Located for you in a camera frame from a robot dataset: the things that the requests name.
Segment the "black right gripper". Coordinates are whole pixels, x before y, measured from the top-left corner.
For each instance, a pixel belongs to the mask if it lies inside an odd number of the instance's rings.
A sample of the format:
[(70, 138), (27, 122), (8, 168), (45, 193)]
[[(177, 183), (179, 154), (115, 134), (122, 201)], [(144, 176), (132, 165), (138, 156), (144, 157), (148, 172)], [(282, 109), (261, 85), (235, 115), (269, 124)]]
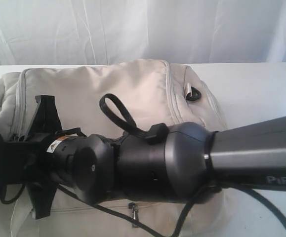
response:
[(5, 143), (1, 201), (11, 204), (28, 191), (35, 219), (48, 217), (57, 190), (86, 201), (87, 136), (80, 128), (63, 130), (55, 97), (36, 96), (27, 133)]

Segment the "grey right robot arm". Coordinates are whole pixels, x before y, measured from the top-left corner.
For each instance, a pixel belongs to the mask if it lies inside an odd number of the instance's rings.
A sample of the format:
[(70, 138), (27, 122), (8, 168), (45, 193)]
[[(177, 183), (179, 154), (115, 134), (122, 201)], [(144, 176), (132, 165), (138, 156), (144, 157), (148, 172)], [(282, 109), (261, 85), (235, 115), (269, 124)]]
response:
[(225, 131), (194, 122), (145, 131), (114, 94), (99, 105), (121, 137), (60, 130), (54, 97), (41, 96), (28, 135), (5, 143), (5, 180), (30, 188), (38, 217), (66, 187), (95, 208), (126, 198), (186, 203), (185, 212), (223, 188), (286, 192), (286, 117)]

